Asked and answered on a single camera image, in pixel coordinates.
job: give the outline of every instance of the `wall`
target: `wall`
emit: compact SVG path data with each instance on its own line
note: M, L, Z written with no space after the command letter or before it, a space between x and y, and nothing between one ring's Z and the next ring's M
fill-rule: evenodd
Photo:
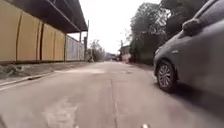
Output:
M131 58L131 54L129 53L122 55L122 61L129 62L130 58Z
M0 63L84 60L83 44L5 0L0 18Z
M44 24L43 42L42 42L42 60L54 60L54 37L55 29L50 25Z
M84 44L78 42L70 36L66 37L66 61L83 61Z
M21 12L0 0L0 61L16 61L17 31Z
M38 50L40 44L40 27L42 22L37 18L23 12L18 34L17 60L39 60Z
M54 60L63 61L64 60L64 46L65 46L65 34L55 30L54 37Z

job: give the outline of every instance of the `beige wall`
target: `beige wall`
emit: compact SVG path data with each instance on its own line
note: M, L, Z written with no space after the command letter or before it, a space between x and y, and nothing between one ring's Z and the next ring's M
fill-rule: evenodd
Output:
M54 60L64 60L65 34L55 30Z
M16 61L16 39L21 10L0 0L0 61Z
M50 25L44 25L43 44L42 44L42 60L54 60L54 36L55 29Z
M29 15L22 13L19 38L18 38L18 61L35 61L37 60L37 50L39 45L38 28L41 21Z

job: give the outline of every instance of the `car window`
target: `car window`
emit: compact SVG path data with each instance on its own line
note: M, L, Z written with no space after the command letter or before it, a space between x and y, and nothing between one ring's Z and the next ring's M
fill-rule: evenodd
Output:
M224 19L224 0L217 1L207 11L205 11L199 19L201 20L203 27Z

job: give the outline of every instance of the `car door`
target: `car door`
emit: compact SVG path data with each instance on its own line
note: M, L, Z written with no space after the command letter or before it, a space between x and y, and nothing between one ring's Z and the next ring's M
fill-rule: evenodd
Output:
M218 63L224 49L224 1L219 0L195 17L202 26L200 33L188 36L183 32L180 48L180 80L189 85L209 88L214 85L213 69Z

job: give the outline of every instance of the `car wheel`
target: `car wheel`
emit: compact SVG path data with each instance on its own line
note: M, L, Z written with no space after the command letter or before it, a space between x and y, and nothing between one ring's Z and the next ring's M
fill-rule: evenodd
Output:
M176 86L175 76L176 74L174 68L169 62L162 61L161 63L159 63L156 72L159 88L166 92L172 92L174 87Z

